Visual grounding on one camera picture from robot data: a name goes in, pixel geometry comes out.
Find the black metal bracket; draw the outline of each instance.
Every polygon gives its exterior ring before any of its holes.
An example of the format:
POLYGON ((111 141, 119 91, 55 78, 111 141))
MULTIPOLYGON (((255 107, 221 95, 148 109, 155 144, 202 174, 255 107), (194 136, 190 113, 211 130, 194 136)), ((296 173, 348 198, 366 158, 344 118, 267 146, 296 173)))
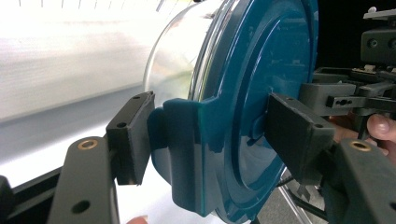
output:
POLYGON ((379 148, 358 139, 335 144, 334 127, 287 96, 271 94, 266 118, 265 137, 293 177, 324 183, 330 223, 396 223, 396 167, 379 148))
POLYGON ((0 223, 119 223, 119 184, 141 184, 149 161, 153 92, 134 96, 104 137, 73 143, 64 166, 11 189, 0 176, 0 223))

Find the transparent dome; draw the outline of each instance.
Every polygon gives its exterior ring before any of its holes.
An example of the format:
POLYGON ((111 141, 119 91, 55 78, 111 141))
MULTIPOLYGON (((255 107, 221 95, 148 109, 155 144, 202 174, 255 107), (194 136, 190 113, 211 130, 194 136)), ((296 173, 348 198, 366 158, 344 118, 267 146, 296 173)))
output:
POLYGON ((145 91, 156 94, 156 106, 174 98, 199 98, 207 55, 215 46, 213 37, 222 21, 222 13, 218 15, 222 4, 208 0, 192 5, 164 29, 148 58, 144 79, 145 91))

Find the white panel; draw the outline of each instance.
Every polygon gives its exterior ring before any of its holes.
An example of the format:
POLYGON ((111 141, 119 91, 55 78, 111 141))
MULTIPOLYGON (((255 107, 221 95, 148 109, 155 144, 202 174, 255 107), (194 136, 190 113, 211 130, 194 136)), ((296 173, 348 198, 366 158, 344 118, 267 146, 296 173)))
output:
POLYGON ((41 7, 41 0, 21 0, 21 7, 34 8, 41 7))
POLYGON ((0 122, 141 84, 164 26, 147 12, 0 13, 0 122))
POLYGON ((111 10, 121 10, 125 0, 111 0, 111 10))
POLYGON ((60 9, 63 0, 43 0, 43 8, 60 9))
POLYGON ((81 0, 79 9, 95 9, 96 0, 81 0))
POLYGON ((20 7, 19 0, 0 0, 0 8, 20 7))
POLYGON ((108 10, 111 0, 97 0, 96 10, 108 10))
POLYGON ((62 8, 65 9, 78 9, 79 0, 63 0, 62 8))

